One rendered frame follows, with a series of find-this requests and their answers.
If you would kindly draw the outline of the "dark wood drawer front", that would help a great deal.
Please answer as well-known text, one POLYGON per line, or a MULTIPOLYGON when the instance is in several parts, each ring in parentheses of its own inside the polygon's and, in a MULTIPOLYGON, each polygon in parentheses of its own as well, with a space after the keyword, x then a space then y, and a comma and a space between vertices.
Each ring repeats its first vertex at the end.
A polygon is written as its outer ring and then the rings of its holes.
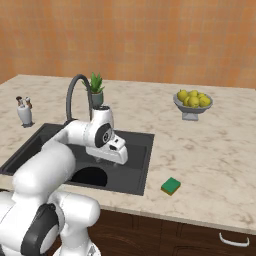
POLYGON ((175 256, 256 256, 256 235, 180 224, 175 256))

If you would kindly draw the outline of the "black kitchen sink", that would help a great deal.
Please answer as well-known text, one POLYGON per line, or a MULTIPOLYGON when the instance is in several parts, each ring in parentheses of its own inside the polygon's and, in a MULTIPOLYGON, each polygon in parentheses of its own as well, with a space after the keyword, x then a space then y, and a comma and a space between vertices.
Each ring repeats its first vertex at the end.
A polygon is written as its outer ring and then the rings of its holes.
MULTIPOLYGON (((63 128, 60 124, 43 124, 1 167, 0 174, 12 176, 28 159, 41 150, 43 144, 63 128)), ((124 165, 106 160, 97 162, 88 155, 82 146, 69 144, 76 158, 76 172, 84 167, 94 166, 103 169, 108 182, 105 187, 77 184, 68 181, 69 185, 121 192, 133 195, 144 195, 145 183, 149 168, 154 135, 116 130, 115 134, 126 141, 128 161, 124 165)))

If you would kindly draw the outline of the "dark wood cupboard door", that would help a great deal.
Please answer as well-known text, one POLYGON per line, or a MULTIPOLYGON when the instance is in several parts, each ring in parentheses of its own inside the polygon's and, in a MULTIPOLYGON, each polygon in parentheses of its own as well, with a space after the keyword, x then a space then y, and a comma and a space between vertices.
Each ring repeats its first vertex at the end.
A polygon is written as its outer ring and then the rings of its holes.
POLYGON ((102 256, 164 256, 164 236, 175 236, 177 228, 173 221, 102 210, 89 235, 102 256))

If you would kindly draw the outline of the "green plant in grey pot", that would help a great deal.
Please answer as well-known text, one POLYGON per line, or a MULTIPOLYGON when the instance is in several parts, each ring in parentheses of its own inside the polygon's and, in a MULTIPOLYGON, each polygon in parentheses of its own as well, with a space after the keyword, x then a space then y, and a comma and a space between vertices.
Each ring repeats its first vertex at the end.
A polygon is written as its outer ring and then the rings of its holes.
POLYGON ((92 103, 93 107, 99 107, 103 104, 104 97, 103 97, 103 89, 102 86, 102 77, 100 74, 95 75, 94 73, 91 74, 90 80, 90 90, 92 93, 92 103))

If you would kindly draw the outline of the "grey fruit bowl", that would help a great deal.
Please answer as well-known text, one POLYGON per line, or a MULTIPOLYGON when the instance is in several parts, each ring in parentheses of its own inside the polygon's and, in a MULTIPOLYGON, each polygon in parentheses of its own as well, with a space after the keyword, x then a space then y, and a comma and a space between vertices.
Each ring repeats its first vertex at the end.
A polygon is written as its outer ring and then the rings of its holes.
POLYGON ((182 112, 182 119, 187 121, 198 121, 198 115, 204 113, 213 105, 213 100, 210 100, 210 104, 206 107, 191 108, 184 106, 176 94, 173 95, 173 101, 178 109, 182 112))

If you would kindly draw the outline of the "grey curved tap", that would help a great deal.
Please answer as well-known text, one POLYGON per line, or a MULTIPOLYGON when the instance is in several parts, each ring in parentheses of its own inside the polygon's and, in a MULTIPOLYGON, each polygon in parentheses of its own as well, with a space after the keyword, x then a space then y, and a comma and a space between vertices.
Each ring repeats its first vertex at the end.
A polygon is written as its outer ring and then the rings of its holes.
POLYGON ((92 102, 92 93, 90 89, 90 84, 86 76, 83 74, 77 74, 76 76, 73 77, 71 80, 68 91, 67 91, 67 96, 66 96, 66 124, 68 122, 73 121, 74 119, 72 118, 72 95, 73 95, 73 90, 75 88, 75 85, 78 80, 82 80, 85 83, 86 89, 87 89, 87 97, 88 97, 88 104, 89 104, 89 117, 90 121, 92 120, 92 109, 93 109, 93 102, 92 102))

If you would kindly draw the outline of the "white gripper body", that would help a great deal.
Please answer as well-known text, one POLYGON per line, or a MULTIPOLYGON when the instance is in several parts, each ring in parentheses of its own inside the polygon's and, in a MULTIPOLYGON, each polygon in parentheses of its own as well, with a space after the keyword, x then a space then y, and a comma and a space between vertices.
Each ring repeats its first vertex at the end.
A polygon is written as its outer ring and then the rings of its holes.
POLYGON ((87 147, 86 153, 121 165, 125 164, 128 160, 128 152, 125 146, 121 147, 119 150, 111 150, 108 145, 102 148, 87 147))

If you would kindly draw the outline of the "white utensil pot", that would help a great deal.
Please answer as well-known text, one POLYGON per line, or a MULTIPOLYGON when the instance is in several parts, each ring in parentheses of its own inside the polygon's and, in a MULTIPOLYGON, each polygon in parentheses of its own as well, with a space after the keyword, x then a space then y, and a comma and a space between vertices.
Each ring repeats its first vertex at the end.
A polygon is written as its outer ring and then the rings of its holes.
POLYGON ((18 106, 17 113, 24 127, 30 127, 33 125, 32 112, 27 105, 18 106))

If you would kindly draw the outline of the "black pan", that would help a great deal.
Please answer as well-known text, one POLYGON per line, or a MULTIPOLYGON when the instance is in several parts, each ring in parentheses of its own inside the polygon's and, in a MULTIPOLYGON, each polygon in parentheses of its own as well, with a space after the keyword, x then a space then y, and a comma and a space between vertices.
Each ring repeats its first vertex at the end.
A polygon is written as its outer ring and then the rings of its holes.
POLYGON ((70 182, 105 187, 108 182, 108 176, 103 169, 89 166, 78 170, 72 176, 70 182))

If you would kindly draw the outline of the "green and yellow sponge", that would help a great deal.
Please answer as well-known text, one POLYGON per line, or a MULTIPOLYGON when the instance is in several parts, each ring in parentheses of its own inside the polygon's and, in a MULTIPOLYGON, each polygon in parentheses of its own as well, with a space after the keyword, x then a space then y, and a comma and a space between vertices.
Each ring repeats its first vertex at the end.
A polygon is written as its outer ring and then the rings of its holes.
POLYGON ((165 181, 162 184, 161 190, 167 193, 168 195, 172 195, 180 186, 181 183, 178 180, 170 177, 167 181, 165 181))

